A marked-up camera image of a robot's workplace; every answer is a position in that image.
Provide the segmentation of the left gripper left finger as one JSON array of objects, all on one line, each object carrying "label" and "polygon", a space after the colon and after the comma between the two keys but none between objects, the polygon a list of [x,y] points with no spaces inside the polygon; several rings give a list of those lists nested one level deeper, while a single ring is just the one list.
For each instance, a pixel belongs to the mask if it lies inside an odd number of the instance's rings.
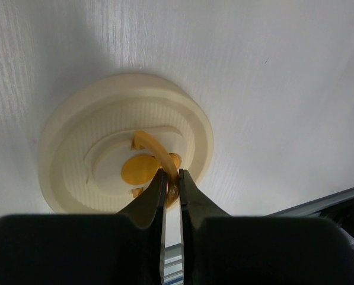
[{"label": "left gripper left finger", "polygon": [[0,217],[0,284],[162,284],[167,175],[116,214]]}]

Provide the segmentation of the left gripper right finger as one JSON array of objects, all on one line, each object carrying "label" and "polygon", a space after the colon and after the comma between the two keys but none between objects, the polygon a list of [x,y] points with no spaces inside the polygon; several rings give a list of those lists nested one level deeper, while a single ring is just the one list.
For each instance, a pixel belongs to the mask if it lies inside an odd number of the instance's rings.
[{"label": "left gripper right finger", "polygon": [[354,284],[354,253],[330,220],[231,216],[179,171],[185,284]]}]

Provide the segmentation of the yellow lunch box lid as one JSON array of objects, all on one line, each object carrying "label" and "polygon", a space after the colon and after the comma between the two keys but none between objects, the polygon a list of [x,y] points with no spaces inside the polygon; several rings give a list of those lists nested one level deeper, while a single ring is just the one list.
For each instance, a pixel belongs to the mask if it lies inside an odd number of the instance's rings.
[{"label": "yellow lunch box lid", "polygon": [[133,148],[136,131],[152,135],[195,182],[206,174],[213,130],[202,108],[179,86],[149,74],[100,80],[64,101],[39,140],[41,192],[57,213],[116,213],[148,181],[127,183],[125,163],[150,156]]}]

